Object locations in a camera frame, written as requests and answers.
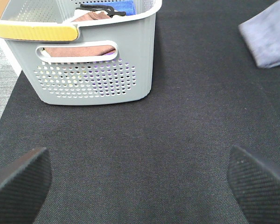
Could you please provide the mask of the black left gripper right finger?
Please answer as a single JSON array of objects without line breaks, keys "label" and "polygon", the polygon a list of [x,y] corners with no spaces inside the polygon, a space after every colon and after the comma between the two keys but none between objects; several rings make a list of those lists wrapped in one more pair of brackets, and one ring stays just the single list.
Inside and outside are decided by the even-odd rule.
[{"label": "black left gripper right finger", "polygon": [[241,146],[230,150],[228,184],[251,224],[280,224],[280,166]]}]

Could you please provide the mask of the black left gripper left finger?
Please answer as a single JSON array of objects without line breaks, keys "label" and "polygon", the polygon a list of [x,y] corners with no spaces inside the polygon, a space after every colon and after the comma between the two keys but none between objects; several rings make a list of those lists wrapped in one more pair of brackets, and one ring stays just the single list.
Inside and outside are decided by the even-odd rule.
[{"label": "black left gripper left finger", "polygon": [[0,170],[0,224],[32,224],[51,186],[51,160],[35,148]]}]

